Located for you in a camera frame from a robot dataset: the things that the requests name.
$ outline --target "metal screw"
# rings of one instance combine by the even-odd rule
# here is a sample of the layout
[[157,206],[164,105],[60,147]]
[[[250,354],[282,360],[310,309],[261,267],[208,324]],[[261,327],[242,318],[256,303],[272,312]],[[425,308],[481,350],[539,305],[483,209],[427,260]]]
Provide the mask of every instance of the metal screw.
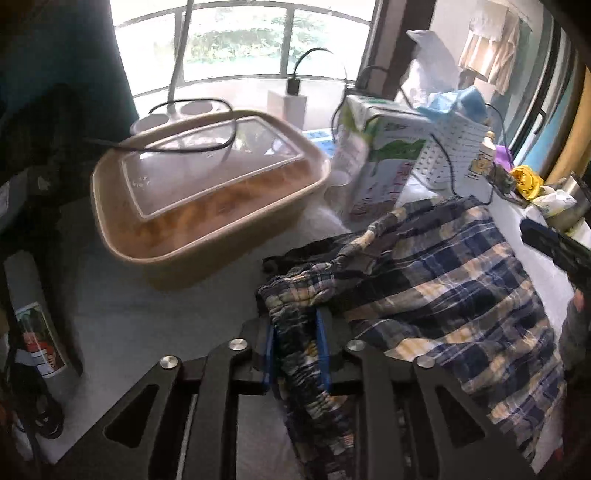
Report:
[[178,358],[172,355],[164,356],[160,359],[160,366],[166,370],[171,370],[178,365]]
[[363,340],[351,340],[347,343],[347,348],[352,352],[360,352],[365,348],[365,342]]
[[421,355],[417,358],[417,365],[422,368],[431,368],[435,366],[435,360],[427,355]]
[[247,346],[248,342],[244,338],[235,338],[234,340],[230,340],[228,342],[228,347],[230,347],[230,350],[235,350],[237,352],[244,350]]

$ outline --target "white plastic bag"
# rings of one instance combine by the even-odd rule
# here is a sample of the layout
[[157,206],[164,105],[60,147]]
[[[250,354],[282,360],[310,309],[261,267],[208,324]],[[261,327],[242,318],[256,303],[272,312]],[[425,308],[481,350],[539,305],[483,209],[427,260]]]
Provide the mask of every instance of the white plastic bag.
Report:
[[[402,89],[413,107],[426,106],[432,93],[456,90],[460,69],[437,34],[432,30],[408,30],[407,35],[417,43],[417,55]],[[396,101],[404,102],[402,94]]]
[[543,186],[542,189],[544,190],[545,195],[535,198],[531,203],[539,208],[544,218],[558,215],[560,212],[563,212],[577,203],[577,201],[564,190],[554,190],[547,186]]

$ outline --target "plaid shirt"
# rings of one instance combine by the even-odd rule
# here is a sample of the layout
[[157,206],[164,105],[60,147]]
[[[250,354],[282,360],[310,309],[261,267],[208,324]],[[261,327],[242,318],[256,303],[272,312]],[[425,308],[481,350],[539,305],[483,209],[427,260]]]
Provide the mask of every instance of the plaid shirt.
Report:
[[323,388],[314,306],[343,316],[388,356],[429,355],[532,458],[564,393],[554,330],[487,208],[473,197],[422,200],[362,234],[314,242],[265,266],[259,298],[277,334],[280,394],[296,451],[314,478],[351,478],[351,399]]

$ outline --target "label sticker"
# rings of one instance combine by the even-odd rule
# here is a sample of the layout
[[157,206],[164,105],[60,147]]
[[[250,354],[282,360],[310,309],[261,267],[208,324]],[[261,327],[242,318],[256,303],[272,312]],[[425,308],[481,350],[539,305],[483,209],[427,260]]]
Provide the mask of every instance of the label sticker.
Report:
[[0,218],[8,211],[8,190],[10,182],[6,182],[0,187]]
[[44,378],[53,377],[65,367],[41,306],[35,302],[15,312],[27,351]]
[[478,158],[472,160],[470,168],[466,173],[466,177],[477,180],[488,173],[488,171],[491,169],[491,165],[492,157],[480,152],[478,154]]

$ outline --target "small bottle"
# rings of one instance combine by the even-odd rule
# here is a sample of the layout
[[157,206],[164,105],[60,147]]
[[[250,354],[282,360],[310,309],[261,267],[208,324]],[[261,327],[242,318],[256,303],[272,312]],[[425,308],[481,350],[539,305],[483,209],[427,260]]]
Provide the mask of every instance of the small bottle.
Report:
[[31,363],[37,367],[51,396],[65,405],[74,394],[79,376],[57,336],[35,260],[29,252],[20,250],[4,261],[4,272]]
[[479,180],[489,173],[496,156],[496,145],[494,144],[494,141],[495,133],[487,132],[486,137],[480,144],[478,157],[472,160],[466,173],[466,177]]

